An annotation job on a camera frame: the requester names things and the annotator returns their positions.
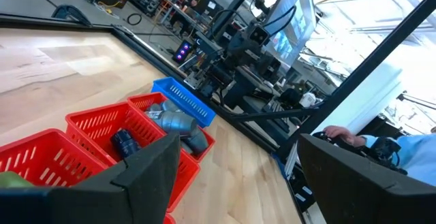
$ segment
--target red plastic crate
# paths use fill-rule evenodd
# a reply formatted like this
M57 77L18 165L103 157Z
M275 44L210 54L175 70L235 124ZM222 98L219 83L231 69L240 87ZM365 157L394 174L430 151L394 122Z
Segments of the red plastic crate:
M127 102L75 112L65 119L67 135L108 166L121 160L110 141L119 129L128 130L141 147L165 135L152 120Z
M196 176L200 172L200 166L198 163L190 157L185 151L180 153L180 160L178 162L178 170L176 176L176 182L172 187L170 196L170 203L168 204L167 212L173 212L177 207L177 204L182 200L182 197L188 191L192 182L196 179Z
M104 169L104 164L58 129L0 147L0 172L13 171L40 187L68 187Z
M154 103L161 103L167 100L164 94L160 92L156 93L149 93L144 95L136 95L133 97L127 98L129 103L139 109L141 112L144 112L149 106L153 105ZM210 136L205 130L203 130L201 127L199 127L202 132L204 133L204 136L206 136L208 148L201 153L200 155L189 155L193 157L198 163L203 160L203 158L206 156L206 154L211 150L213 144L215 143L215 140Z
M166 135L152 120L127 102L68 114L65 119L68 123L67 135L109 166L121 160L110 141L110 137L120 128L127 129L141 147ZM199 171L197 162L183 151L168 212L176 208Z
M176 224L176 221L169 214L167 214L163 220L163 224Z

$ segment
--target monitor screen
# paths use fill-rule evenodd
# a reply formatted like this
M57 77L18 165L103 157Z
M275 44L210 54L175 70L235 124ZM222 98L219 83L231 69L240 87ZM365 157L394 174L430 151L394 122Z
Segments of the monitor screen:
M315 29L313 0L277 0L266 19L266 24L272 22L286 13L293 5L296 6L295 15L291 23L283 30L273 34L289 20L291 12L265 27L270 34L273 34L271 41L266 45L266 50L288 67L296 60L298 53Z

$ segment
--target person's hand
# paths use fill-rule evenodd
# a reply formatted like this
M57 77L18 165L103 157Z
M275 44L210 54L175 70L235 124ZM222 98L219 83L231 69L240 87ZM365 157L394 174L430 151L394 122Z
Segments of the person's hand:
M353 135L347 128L331 125L324 128L323 132L329 138L336 138L339 136L342 140L350 145L355 146L356 144L356 136Z

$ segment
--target blue plastic crate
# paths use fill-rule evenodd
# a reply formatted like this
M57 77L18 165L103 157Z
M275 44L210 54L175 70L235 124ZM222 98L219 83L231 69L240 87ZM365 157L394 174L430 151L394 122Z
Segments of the blue plastic crate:
M160 92L173 101L186 114L193 116L201 128L211 125L215 112L206 104L192 95L182 84L174 78L162 78L153 82L151 92Z

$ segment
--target light blue shirt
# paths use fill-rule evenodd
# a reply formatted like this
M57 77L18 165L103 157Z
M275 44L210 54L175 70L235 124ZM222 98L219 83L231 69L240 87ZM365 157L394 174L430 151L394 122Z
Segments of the light blue shirt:
M371 135L363 137L367 139L367 147L371 147L377 139ZM436 133L401 136L396 143L401 146L399 167L406 170L409 177L436 186ZM398 162L396 155L392 162Z

